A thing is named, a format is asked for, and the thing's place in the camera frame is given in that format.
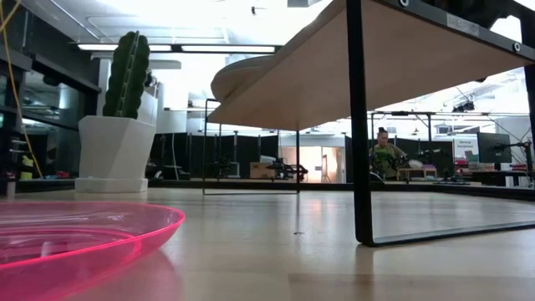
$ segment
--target glass wall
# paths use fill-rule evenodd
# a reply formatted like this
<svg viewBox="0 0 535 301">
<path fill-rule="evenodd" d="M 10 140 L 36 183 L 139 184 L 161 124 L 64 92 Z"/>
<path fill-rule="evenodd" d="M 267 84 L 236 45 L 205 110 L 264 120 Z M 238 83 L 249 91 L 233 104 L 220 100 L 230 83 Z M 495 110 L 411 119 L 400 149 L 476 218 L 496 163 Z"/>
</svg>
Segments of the glass wall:
<svg viewBox="0 0 535 301">
<path fill-rule="evenodd" d="M 78 174 L 80 141 L 76 130 L 23 119 L 33 154 L 45 179 L 72 178 Z"/>
<path fill-rule="evenodd" d="M 35 71 L 26 73 L 23 111 L 76 127 L 84 116 L 83 93 Z"/>
</svg>

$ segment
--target window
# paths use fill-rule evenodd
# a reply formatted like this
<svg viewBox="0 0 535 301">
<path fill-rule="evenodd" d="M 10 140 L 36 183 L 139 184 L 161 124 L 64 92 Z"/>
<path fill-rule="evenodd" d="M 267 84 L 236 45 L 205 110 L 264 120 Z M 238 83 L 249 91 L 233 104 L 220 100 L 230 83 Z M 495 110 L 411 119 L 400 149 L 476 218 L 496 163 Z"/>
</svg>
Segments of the window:
<svg viewBox="0 0 535 301">
<path fill-rule="evenodd" d="M 84 116 L 84 94 L 35 71 L 26 73 L 23 112 L 75 127 Z"/>
</svg>

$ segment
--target cardboard box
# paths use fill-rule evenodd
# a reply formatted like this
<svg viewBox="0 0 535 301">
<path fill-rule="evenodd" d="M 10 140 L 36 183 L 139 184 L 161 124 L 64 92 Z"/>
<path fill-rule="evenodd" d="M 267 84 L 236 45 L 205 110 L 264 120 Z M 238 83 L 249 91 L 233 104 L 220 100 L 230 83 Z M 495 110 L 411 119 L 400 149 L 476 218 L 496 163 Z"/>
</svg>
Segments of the cardboard box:
<svg viewBox="0 0 535 301">
<path fill-rule="evenodd" d="M 251 162 L 251 179 L 271 179 L 275 171 L 268 169 L 269 163 Z"/>
</svg>

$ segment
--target yellow cable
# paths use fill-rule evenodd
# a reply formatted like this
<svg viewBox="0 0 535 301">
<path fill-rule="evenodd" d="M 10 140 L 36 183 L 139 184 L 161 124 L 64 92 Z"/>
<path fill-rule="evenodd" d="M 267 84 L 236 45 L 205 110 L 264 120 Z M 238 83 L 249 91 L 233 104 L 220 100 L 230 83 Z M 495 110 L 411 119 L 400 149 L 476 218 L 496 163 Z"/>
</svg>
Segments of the yellow cable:
<svg viewBox="0 0 535 301">
<path fill-rule="evenodd" d="M 11 10 L 11 12 L 8 14 L 8 16 L 6 17 L 6 21 L 4 22 L 2 20 L 2 25 L 0 25 L 0 31 L 2 31 L 6 27 L 6 25 L 8 25 L 9 21 L 11 21 L 11 18 L 13 18 L 13 15 L 15 14 L 15 12 L 17 12 L 18 6 L 20 6 L 20 2 L 21 0 L 17 0 L 17 3 L 15 3 L 15 6 Z"/>
<path fill-rule="evenodd" d="M 26 132 L 26 126 L 24 126 L 24 123 L 23 123 L 23 111 L 21 110 L 20 102 L 18 101 L 17 85 L 15 84 L 15 77 L 13 76 L 13 66 L 11 65 L 11 57 L 9 55 L 8 30 L 6 29 L 6 25 L 8 24 L 11 17 L 17 11 L 17 8 L 20 6 L 20 2 L 21 0 L 17 0 L 17 3 L 13 7 L 13 10 L 8 14 L 8 17 L 5 19 L 5 21 L 3 18 L 3 5 L 2 3 L 0 3 L 0 20 L 2 21 L 0 30 L 3 33 L 3 43 L 6 49 L 6 56 L 8 57 L 9 76 L 11 77 L 11 86 L 13 88 L 13 95 L 15 96 L 15 102 L 17 103 L 17 112 L 18 112 L 18 118 L 20 119 L 20 125 L 21 125 L 21 128 L 23 129 L 24 138 L 26 139 L 26 143 L 28 144 L 28 149 L 30 151 L 30 154 L 32 155 L 33 162 L 35 163 L 35 167 L 37 167 L 37 172 L 39 173 L 39 177 L 43 178 L 43 173 L 41 172 L 41 168 L 39 168 L 39 163 L 37 162 L 37 159 L 35 158 L 35 155 L 33 154 L 32 144 L 30 143 L 30 139 L 28 138 L 28 133 Z"/>
</svg>

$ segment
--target wooden floor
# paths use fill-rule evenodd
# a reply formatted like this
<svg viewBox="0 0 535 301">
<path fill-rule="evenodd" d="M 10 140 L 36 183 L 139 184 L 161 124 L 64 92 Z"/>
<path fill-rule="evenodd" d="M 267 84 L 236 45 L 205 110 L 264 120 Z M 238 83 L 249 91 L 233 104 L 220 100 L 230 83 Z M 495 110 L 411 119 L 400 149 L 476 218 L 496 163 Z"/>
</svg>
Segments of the wooden floor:
<svg viewBox="0 0 535 301">
<path fill-rule="evenodd" d="M 19 195 L 150 202 L 186 222 L 157 253 L 69 300 L 534 300 L 535 230 L 371 249 L 354 239 L 352 194 Z M 377 236 L 535 221 L 535 203 L 432 193 L 373 194 Z"/>
</svg>

